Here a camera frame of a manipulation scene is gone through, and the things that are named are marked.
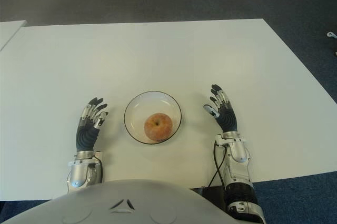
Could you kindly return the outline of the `left robot hand black silver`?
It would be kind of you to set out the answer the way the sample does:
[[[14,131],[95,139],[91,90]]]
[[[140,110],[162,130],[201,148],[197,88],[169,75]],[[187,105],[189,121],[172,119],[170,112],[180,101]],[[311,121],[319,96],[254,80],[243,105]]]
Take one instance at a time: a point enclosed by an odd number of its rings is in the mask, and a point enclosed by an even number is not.
[[[103,98],[95,97],[84,107],[75,138],[77,152],[94,150],[95,142],[108,115],[108,112],[104,111],[107,104],[104,104],[103,101]]]

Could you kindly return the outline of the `right robot hand black silver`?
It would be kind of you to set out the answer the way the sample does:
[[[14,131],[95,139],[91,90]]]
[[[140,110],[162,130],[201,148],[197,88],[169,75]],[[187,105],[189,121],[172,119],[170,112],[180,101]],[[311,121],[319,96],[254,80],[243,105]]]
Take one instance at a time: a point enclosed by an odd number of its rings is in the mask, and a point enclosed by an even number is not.
[[[210,100],[215,104],[216,108],[205,104],[203,106],[218,123],[223,133],[237,131],[236,115],[231,105],[231,102],[224,90],[217,84],[211,86]]]

